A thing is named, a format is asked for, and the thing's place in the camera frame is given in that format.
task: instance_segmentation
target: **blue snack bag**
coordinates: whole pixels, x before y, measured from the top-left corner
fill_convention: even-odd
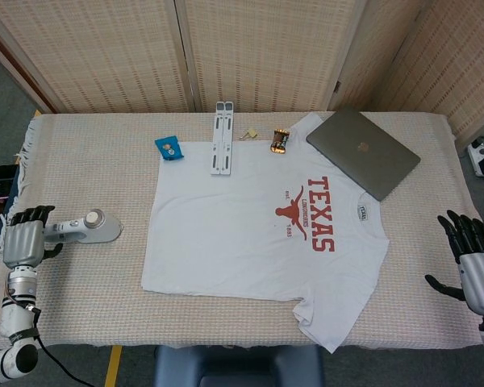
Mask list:
[[[154,141],[165,160],[177,160],[183,157],[181,148],[175,135],[165,137],[164,139],[157,139]]]

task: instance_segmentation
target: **table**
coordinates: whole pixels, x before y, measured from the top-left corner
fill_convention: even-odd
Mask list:
[[[287,128],[305,114],[236,113],[234,136],[254,127],[258,139],[271,139],[275,128]],[[449,285],[459,283],[436,216],[447,209],[478,216],[446,119],[425,113],[365,115],[421,162],[382,202],[389,252],[377,288],[344,344],[455,348],[480,343],[478,316],[424,280],[431,273]],[[160,162],[154,139],[177,135],[180,141],[211,141],[212,123],[213,114],[49,114],[31,121],[15,210],[52,204],[56,209],[49,222],[59,222],[101,208],[124,225],[113,243],[68,244],[56,259],[39,266],[39,328],[46,344],[248,347],[310,342],[292,315],[295,302],[141,289]],[[0,263],[0,303],[5,275]],[[7,345],[0,337],[0,347]]]

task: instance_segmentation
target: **gray carpet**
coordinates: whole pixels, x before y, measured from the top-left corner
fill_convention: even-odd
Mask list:
[[[34,110],[32,102],[0,67],[0,164],[14,161],[13,155],[23,143]],[[461,165],[475,206],[484,218],[484,180],[473,175],[467,157],[461,159]],[[152,385],[154,349],[153,346],[123,348],[118,387]],[[96,386],[104,384],[111,351],[109,347],[57,345],[49,350],[77,377]],[[484,386],[482,346],[453,351],[371,351],[342,347],[334,355],[325,352],[323,361],[327,387]],[[7,385],[49,387],[79,384],[71,381],[40,352],[40,362],[35,371]]]

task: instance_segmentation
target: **laptop lid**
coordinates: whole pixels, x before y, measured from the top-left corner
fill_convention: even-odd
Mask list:
[[[377,200],[385,198],[420,161],[350,107],[337,111],[314,129],[307,142]]]

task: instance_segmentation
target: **humanoid robot hand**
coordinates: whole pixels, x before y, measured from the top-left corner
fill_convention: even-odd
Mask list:
[[[443,285],[431,275],[426,275],[425,279],[438,292],[466,301],[473,312],[484,316],[484,224],[450,210],[447,214],[453,224],[443,216],[438,216],[437,220],[449,238],[462,289]]]
[[[8,268],[20,265],[35,268],[45,258],[53,258],[61,252],[63,244],[54,250],[44,248],[44,227],[48,214],[54,206],[27,208],[15,214],[6,229],[3,261]]]

